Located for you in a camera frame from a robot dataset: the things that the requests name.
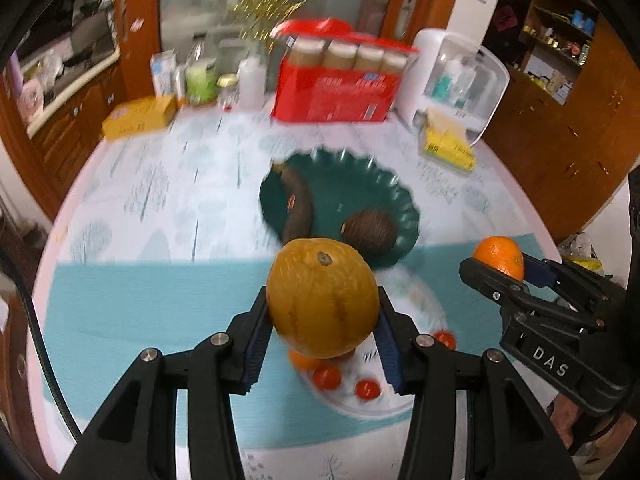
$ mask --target shelf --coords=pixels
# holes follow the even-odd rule
[[[593,41],[593,36],[591,36],[590,34],[587,34],[581,28],[576,27],[573,23],[566,22],[562,18],[558,18],[550,10],[543,9],[542,7],[533,7],[533,8],[537,12],[544,14],[545,16],[550,18],[553,22],[558,23],[560,25],[560,27],[554,27],[554,28],[558,28],[558,30],[560,28],[564,28],[564,30],[567,30],[569,34],[577,34],[578,36],[580,36],[583,41]]]
[[[525,36],[528,40],[533,41],[536,44],[542,46],[545,50],[548,50],[549,52],[552,52],[558,59],[561,59],[562,61],[564,61],[568,65],[574,66],[574,67],[578,68],[579,70],[582,69],[582,65],[578,63],[577,59],[574,59],[573,57],[567,56],[567,54],[562,52],[562,50],[552,47],[548,43],[545,43],[545,41],[542,41],[537,36],[532,36],[531,34],[527,34],[526,32],[521,33],[520,37],[522,37],[522,36]]]

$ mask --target brown elongated vegetable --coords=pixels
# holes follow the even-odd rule
[[[282,243],[287,244],[296,238],[309,238],[314,221],[314,201],[309,184],[296,170],[282,162],[274,162],[271,169],[280,175],[289,197],[289,215],[282,229]]]

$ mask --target white bottle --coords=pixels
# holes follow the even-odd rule
[[[264,89],[267,82],[267,67],[260,63],[259,56],[249,56],[238,67],[238,107],[241,110],[262,110]]]

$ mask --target scalloped plate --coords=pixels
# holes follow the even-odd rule
[[[398,239],[386,254],[366,258],[372,269],[395,265],[418,239],[420,213],[411,192],[400,185],[398,176],[381,170],[373,158],[357,158],[347,150],[296,152],[286,163],[308,182],[314,199],[313,237],[342,240],[340,227],[352,214],[367,208],[387,211],[398,226]],[[288,196],[280,176],[270,171],[260,186],[260,207],[264,221],[282,239],[287,219]]]

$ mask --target metal bolt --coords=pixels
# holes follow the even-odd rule
[[[415,342],[418,346],[423,348],[429,348],[436,343],[435,339],[429,334],[420,334],[416,336]]]
[[[214,346],[222,346],[229,341],[229,334],[226,332],[216,332],[211,336],[210,341]]]
[[[486,356],[492,363],[500,363],[504,359],[504,354],[495,348],[486,351]]]
[[[142,352],[140,352],[140,359],[142,359],[145,363],[153,361],[156,357],[158,357],[158,350],[155,348],[145,348]]]

